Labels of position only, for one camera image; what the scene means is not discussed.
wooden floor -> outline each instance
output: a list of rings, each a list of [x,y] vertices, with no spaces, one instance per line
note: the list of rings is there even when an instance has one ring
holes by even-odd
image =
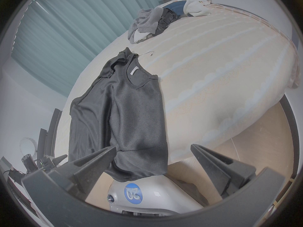
[[[255,166],[256,174],[267,166],[285,176],[286,182],[292,174],[291,132],[280,103],[270,108],[252,126],[214,150]],[[195,157],[169,165],[168,174],[176,179],[195,184],[210,204],[222,199]],[[109,175],[102,174],[86,202],[109,210],[106,197],[112,182],[113,179]]]

blue sticker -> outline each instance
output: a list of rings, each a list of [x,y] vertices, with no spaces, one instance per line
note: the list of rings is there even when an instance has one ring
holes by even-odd
[[[143,199],[141,189],[134,183],[126,185],[124,188],[124,195],[126,199],[133,204],[139,204]]]

curtain fold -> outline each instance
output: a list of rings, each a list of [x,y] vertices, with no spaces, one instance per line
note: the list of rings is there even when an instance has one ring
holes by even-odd
[[[43,84],[68,96],[85,67],[128,30],[139,9],[161,0],[33,0],[12,57]]]

blue fabric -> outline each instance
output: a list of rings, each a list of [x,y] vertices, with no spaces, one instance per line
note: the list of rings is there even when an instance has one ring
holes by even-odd
[[[12,57],[68,96],[80,73],[128,30],[138,10],[155,8],[159,1],[33,0],[18,27]]]
[[[182,1],[177,1],[177,2],[172,2],[168,5],[166,5],[163,8],[167,8],[167,9],[171,9],[172,11],[174,11],[178,16],[184,14],[183,13],[183,8],[185,5],[186,1],[182,0]]]

bed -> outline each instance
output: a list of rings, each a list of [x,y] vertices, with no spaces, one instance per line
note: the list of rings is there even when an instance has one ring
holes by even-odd
[[[104,64],[126,47],[159,76],[169,164],[192,156],[191,144],[210,149],[256,122],[298,85],[299,64],[292,41],[267,21],[239,9],[207,5],[211,14],[184,17],[139,44],[127,32],[83,70],[63,109],[55,156],[68,154],[71,101],[81,96]]]

